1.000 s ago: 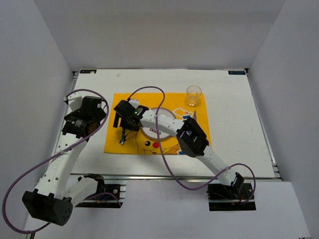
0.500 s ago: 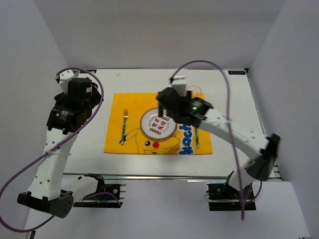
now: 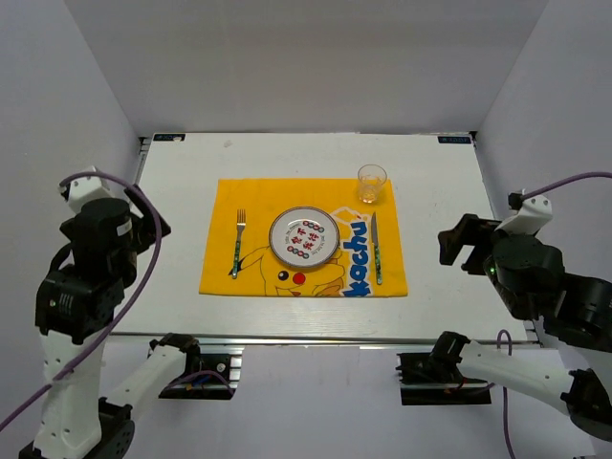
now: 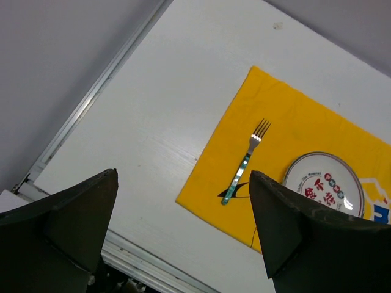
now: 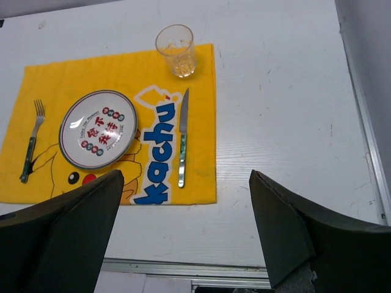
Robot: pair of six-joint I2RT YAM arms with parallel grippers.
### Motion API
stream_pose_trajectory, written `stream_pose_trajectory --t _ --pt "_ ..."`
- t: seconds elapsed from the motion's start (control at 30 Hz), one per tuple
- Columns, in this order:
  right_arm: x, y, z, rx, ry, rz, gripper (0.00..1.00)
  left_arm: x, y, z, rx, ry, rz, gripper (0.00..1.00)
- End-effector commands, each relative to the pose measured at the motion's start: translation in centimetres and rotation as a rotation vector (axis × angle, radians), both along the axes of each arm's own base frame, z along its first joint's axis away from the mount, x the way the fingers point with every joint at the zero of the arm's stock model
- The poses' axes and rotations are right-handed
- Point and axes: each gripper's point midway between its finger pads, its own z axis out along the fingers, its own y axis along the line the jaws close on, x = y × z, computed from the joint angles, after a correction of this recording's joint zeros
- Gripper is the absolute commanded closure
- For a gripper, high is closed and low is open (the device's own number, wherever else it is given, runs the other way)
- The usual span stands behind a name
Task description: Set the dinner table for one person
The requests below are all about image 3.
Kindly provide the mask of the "knife with teal handle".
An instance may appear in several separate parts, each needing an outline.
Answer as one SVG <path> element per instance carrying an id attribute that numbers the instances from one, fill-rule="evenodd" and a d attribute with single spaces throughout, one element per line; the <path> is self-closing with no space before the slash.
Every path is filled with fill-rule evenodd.
<path id="1" fill-rule="evenodd" d="M 372 244 L 373 244 L 373 251 L 374 251 L 376 282 L 377 282 L 377 285 L 382 285 L 383 275 L 382 275 L 382 261 L 381 261 L 381 252 L 380 252 L 378 225 L 377 225 L 377 212 L 374 212 L 372 214 L 371 233 L 372 233 Z"/>

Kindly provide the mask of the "clear drinking glass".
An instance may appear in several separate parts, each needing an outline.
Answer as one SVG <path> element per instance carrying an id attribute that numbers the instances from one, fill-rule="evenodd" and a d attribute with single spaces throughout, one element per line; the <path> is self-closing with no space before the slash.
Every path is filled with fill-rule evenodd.
<path id="1" fill-rule="evenodd" d="M 365 164 L 358 171 L 359 198 L 366 204 L 375 203 L 387 180 L 386 171 L 377 164 Z"/>

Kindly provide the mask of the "yellow Pikachu cloth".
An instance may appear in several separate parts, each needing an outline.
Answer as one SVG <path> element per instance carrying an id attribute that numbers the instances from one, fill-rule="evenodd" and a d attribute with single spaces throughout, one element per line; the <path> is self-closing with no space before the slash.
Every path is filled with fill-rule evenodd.
<path id="1" fill-rule="evenodd" d="M 295 207 L 326 211 L 339 227 L 333 258 L 312 269 L 279 261 L 269 246 L 274 219 Z M 236 279 L 231 277 L 237 210 L 246 211 Z M 377 285 L 371 233 L 377 225 L 382 285 Z M 392 184 L 373 204 L 358 197 L 355 179 L 226 179 L 219 182 L 208 231 L 199 292 L 202 295 L 401 297 L 408 293 Z"/>

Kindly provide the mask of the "fork with teal handle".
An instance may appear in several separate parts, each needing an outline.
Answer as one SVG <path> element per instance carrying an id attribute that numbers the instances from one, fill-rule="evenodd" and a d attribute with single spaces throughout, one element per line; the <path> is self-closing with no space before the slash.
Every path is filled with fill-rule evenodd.
<path id="1" fill-rule="evenodd" d="M 239 208 L 237 210 L 236 238 L 235 238 L 235 244 L 234 244 L 233 264 L 232 264 L 232 270 L 231 270 L 231 277 L 233 279 L 236 279 L 238 275 L 242 234 L 244 232 L 246 225 L 247 225 L 246 211 L 243 208 Z"/>

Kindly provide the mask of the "round patterned plate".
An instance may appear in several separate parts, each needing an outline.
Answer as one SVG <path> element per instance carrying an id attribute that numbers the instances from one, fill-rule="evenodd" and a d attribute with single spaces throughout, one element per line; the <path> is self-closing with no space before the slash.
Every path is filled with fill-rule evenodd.
<path id="1" fill-rule="evenodd" d="M 295 207 L 279 214 L 269 230 L 275 257 L 293 268 L 312 269 L 333 258 L 339 248 L 339 227 L 319 208 Z"/>

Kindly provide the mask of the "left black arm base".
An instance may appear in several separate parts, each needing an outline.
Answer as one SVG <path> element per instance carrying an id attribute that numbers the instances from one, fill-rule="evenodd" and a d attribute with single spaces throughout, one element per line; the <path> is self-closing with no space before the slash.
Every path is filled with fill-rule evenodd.
<path id="1" fill-rule="evenodd" d="M 162 400 L 229 401 L 237 389 L 243 347 L 200 345 L 200 355 L 159 395 Z"/>

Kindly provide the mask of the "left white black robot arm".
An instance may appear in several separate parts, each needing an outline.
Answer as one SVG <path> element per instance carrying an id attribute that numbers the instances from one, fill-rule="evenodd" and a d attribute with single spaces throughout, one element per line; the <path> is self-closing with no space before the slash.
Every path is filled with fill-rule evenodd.
<path id="1" fill-rule="evenodd" d="M 89 198 L 60 226 L 69 242 L 38 288 L 34 319 L 50 388 L 22 458 L 122 458 L 149 404 L 173 381 L 201 373 L 197 340 L 167 334 L 152 341 L 145 362 L 109 396 L 99 394 L 106 333 L 137 278 L 137 257 L 170 233 L 137 186 L 125 194 Z"/>

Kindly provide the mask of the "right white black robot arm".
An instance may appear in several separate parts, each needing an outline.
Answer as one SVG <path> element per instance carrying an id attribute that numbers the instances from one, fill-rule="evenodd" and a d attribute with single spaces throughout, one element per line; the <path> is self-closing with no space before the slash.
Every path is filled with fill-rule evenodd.
<path id="1" fill-rule="evenodd" d="M 451 382 L 459 375 L 503 385 L 554 407 L 587 434 L 611 439 L 611 284 L 567 273 L 561 250 L 533 234 L 511 234 L 499 221 L 465 214 L 438 235 L 439 261 L 450 266 L 472 252 L 464 272 L 484 275 L 511 316 L 541 319 L 547 335 L 574 347 L 585 369 L 536 369 L 475 340 L 446 331 L 429 355 L 433 373 Z"/>

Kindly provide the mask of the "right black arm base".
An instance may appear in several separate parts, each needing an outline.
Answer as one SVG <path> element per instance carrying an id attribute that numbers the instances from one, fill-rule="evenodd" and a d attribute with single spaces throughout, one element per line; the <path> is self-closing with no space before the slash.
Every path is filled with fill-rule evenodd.
<path id="1" fill-rule="evenodd" d="M 437 365 L 429 359 L 429 353 L 402 353 L 397 358 L 403 406 L 492 403 L 492 383 L 466 378 L 454 366 Z"/>

